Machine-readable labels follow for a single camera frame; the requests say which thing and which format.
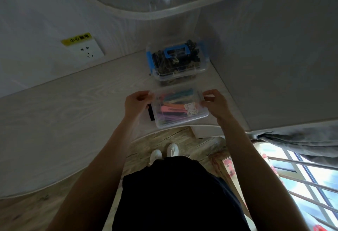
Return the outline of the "white wall socket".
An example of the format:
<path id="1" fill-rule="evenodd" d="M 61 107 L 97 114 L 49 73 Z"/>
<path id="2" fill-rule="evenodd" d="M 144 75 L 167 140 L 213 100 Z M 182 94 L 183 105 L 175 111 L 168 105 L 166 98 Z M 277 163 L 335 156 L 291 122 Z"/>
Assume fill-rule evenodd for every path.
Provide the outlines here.
<path id="1" fill-rule="evenodd" d="M 82 62 L 90 62 L 104 57 L 104 52 L 101 50 L 94 38 L 88 40 L 77 41 L 66 47 L 78 60 Z"/>

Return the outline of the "grey curtain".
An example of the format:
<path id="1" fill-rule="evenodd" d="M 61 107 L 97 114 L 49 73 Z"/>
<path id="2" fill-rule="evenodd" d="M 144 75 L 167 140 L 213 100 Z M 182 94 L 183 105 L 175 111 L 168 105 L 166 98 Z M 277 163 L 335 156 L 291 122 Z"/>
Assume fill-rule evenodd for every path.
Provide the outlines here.
<path id="1" fill-rule="evenodd" d="M 256 138 L 311 162 L 338 168 L 338 125 L 269 131 Z"/>

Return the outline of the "person's left white shoe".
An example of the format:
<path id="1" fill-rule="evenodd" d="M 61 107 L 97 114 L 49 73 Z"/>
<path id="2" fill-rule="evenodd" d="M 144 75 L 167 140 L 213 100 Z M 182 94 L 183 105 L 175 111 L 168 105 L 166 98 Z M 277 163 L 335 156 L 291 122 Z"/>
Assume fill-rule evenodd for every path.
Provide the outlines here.
<path id="1" fill-rule="evenodd" d="M 162 160 L 163 159 L 163 155 L 162 155 L 162 152 L 158 149 L 155 149 L 151 152 L 151 155 L 150 155 L 150 159 L 149 159 L 149 166 L 151 166 L 154 161 L 156 160 Z"/>

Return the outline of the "yellow warning label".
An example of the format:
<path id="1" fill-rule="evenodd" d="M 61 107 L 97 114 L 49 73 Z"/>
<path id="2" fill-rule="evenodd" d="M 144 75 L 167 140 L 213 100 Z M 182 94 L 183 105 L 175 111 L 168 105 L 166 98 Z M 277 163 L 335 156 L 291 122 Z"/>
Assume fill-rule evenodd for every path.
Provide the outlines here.
<path id="1" fill-rule="evenodd" d="M 67 39 L 64 39 L 61 41 L 61 43 L 68 47 L 68 46 L 71 46 L 71 45 L 74 45 L 74 44 L 78 44 L 78 43 L 81 43 L 83 41 L 88 41 L 92 39 L 92 36 L 90 33 L 84 33 L 84 34 L 80 34 L 80 35 L 77 35 L 77 36 L 74 36 L 74 37 L 70 37 L 70 38 L 67 38 Z"/>

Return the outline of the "person's left forearm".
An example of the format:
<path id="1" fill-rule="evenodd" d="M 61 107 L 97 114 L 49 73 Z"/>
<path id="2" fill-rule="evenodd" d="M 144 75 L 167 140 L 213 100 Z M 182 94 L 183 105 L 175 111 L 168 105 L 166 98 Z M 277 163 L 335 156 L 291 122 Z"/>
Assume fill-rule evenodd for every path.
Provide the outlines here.
<path id="1" fill-rule="evenodd" d="M 119 187 L 140 115 L 125 115 L 74 183 L 46 231 L 102 231 Z"/>

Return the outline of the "clear plastic storage box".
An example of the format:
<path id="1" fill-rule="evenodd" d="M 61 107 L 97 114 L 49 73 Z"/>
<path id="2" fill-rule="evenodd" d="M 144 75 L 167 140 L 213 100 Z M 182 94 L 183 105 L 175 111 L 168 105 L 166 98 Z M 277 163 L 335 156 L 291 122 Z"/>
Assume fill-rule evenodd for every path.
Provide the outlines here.
<path id="1" fill-rule="evenodd" d="M 202 90 L 196 82 L 165 86 L 150 90 L 154 98 L 149 115 L 157 128 L 164 129 L 206 118 L 209 111 L 201 106 Z"/>

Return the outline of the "person's white shoe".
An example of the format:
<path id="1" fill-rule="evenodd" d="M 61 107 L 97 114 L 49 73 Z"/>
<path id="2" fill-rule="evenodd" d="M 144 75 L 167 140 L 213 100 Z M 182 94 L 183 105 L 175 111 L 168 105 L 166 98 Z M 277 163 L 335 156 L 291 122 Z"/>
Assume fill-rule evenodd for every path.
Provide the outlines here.
<path id="1" fill-rule="evenodd" d="M 162 155 L 162 152 L 158 149 L 155 149 L 151 152 L 151 155 L 150 155 L 150 159 L 149 159 L 149 166 L 151 166 L 154 161 L 156 160 L 162 160 L 163 159 L 163 155 Z"/>
<path id="2" fill-rule="evenodd" d="M 167 147 L 167 153 L 166 153 L 166 156 L 167 157 L 176 157 L 176 156 L 179 156 L 179 147 L 177 144 L 170 144 L 168 147 Z"/>

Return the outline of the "person's right forearm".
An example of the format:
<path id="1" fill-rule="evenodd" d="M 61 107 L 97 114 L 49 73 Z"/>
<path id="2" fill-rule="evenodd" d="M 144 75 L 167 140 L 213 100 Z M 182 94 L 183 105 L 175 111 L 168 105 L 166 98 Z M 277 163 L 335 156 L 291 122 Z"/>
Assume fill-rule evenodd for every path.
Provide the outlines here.
<path id="1" fill-rule="evenodd" d="M 258 231 L 310 231 L 293 198 L 233 116 L 217 118 Z"/>

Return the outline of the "white cartoon sticker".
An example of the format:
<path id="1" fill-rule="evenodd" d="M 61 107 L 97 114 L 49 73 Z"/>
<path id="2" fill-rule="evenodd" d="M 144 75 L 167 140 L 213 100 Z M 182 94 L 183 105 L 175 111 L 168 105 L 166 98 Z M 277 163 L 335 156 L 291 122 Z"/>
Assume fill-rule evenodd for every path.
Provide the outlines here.
<path id="1" fill-rule="evenodd" d="M 198 106 L 196 105 L 196 103 L 194 101 L 187 103 L 187 104 L 184 104 L 184 108 L 185 108 L 187 115 L 189 117 L 199 113 Z"/>

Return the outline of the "person's left hand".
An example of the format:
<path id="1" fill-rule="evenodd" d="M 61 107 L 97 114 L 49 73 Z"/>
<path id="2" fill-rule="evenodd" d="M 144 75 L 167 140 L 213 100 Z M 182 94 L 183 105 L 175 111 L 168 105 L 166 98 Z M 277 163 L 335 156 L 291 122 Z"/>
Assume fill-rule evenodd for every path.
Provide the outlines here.
<path id="1" fill-rule="evenodd" d="M 124 119 L 137 120 L 140 115 L 149 108 L 149 106 L 144 105 L 144 99 L 146 97 L 154 97 L 154 94 L 149 91 L 138 91 L 126 97 Z"/>

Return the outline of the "person's black clothing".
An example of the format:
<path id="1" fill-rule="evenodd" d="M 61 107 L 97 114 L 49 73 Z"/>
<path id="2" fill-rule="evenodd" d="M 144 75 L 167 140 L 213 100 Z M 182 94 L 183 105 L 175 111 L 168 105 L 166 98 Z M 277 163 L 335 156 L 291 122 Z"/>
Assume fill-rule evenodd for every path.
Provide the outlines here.
<path id="1" fill-rule="evenodd" d="M 228 184 L 185 156 L 126 175 L 112 231 L 250 231 Z"/>

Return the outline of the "pink patterned box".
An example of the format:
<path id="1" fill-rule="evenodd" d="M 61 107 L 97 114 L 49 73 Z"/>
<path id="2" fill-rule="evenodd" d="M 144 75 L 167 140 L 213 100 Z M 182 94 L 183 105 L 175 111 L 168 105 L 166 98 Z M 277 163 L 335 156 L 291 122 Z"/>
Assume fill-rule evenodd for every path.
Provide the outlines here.
<path id="1" fill-rule="evenodd" d="M 209 155 L 209 160 L 216 174 L 225 180 L 236 198 L 239 200 L 244 214 L 252 219 L 240 189 L 239 181 L 234 169 L 234 164 L 229 152 L 227 150 L 222 150 L 213 153 Z"/>

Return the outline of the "metal window bars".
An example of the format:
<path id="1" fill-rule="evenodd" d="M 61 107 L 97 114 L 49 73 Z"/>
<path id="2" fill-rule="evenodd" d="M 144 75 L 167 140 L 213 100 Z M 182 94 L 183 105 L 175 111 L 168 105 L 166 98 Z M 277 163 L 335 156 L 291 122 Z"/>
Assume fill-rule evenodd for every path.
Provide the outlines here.
<path id="1" fill-rule="evenodd" d="M 338 226 L 338 168 L 306 160 L 298 153 L 284 151 L 268 159 L 299 207 Z"/>

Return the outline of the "pile of colourful hair clips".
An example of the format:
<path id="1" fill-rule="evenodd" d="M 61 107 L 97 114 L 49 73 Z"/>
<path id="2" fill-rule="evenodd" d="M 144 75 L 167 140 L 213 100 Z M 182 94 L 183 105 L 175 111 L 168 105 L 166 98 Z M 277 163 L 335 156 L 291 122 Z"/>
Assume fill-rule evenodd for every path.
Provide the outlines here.
<path id="1" fill-rule="evenodd" d="M 159 110 L 157 110 L 158 123 L 161 126 L 177 122 L 184 122 L 193 116 L 188 116 L 184 104 L 195 102 L 193 88 L 162 94 L 159 97 Z"/>

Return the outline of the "person's right hand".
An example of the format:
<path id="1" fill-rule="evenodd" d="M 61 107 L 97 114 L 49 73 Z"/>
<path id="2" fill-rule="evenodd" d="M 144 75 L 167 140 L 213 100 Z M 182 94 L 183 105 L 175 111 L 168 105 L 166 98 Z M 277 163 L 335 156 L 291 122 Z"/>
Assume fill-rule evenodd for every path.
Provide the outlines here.
<path id="1" fill-rule="evenodd" d="M 229 121 L 233 117 L 226 98 L 217 89 L 210 89 L 204 91 L 202 94 L 205 101 L 214 102 L 215 106 L 213 108 L 208 108 L 208 110 L 212 116 L 216 118 L 219 125 L 224 121 Z"/>

